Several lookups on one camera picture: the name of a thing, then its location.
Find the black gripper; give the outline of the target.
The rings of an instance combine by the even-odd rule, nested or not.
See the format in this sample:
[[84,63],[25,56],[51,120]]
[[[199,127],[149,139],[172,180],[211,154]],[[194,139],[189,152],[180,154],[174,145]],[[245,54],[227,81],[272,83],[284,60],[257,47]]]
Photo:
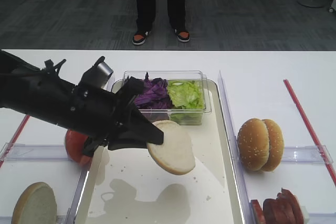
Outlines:
[[[147,148],[149,143],[162,145],[163,131],[132,105],[144,90],[143,81],[127,77],[116,95],[104,90],[113,75],[104,60],[104,56],[98,58],[83,73],[78,84],[70,88],[66,107],[59,109],[61,115],[57,125],[88,137],[82,151],[86,156],[92,156],[98,146],[106,145],[107,140],[110,150]],[[116,121],[113,114],[117,107],[127,109]]]

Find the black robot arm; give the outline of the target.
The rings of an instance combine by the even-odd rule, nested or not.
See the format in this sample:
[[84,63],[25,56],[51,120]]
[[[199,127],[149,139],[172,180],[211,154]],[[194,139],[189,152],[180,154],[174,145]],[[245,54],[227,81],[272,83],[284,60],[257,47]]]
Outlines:
[[78,84],[59,76],[61,63],[45,62],[37,68],[1,51],[1,107],[84,134],[85,156],[99,146],[109,150],[161,145],[164,134],[135,106],[142,93],[141,80],[130,77],[113,93],[104,89],[113,70],[100,57]]

